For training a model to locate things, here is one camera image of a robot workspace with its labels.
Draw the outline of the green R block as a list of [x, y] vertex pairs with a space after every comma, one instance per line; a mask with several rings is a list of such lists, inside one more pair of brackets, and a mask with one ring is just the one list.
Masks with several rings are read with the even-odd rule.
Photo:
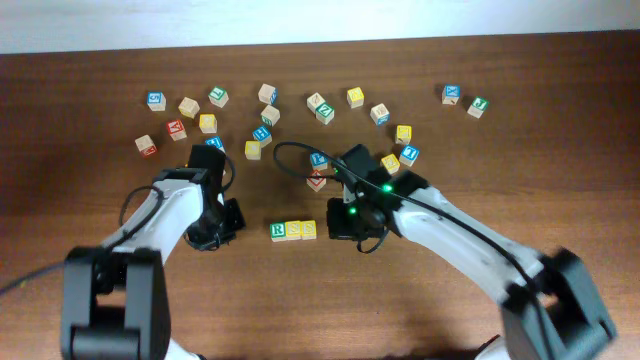
[[269, 226], [270, 237], [273, 242], [281, 242], [287, 240], [286, 224], [284, 222], [272, 223]]

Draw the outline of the yellow S block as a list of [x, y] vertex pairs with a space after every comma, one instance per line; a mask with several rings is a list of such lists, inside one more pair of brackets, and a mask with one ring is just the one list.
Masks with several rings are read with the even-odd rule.
[[288, 221], [285, 223], [285, 239], [286, 240], [300, 240], [302, 238], [301, 222]]
[[301, 222], [301, 239], [312, 240], [317, 238], [317, 225], [315, 220]]

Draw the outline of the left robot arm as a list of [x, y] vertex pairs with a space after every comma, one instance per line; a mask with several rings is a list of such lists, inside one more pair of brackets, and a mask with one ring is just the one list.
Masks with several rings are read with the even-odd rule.
[[164, 265], [180, 240], [198, 251], [229, 243], [245, 221], [226, 199], [232, 160], [195, 145], [184, 167], [163, 170], [130, 218], [96, 247], [64, 262], [60, 351], [65, 359], [195, 358], [172, 337]]

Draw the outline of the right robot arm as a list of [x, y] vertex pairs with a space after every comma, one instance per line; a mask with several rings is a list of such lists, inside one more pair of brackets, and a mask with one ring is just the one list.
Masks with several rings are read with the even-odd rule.
[[593, 278], [573, 252], [561, 248], [548, 256], [506, 238], [423, 177], [390, 175], [362, 144], [331, 164], [346, 195], [328, 210], [332, 238], [382, 239], [393, 232], [440, 256], [499, 306], [504, 333], [478, 358], [594, 359], [616, 339]]

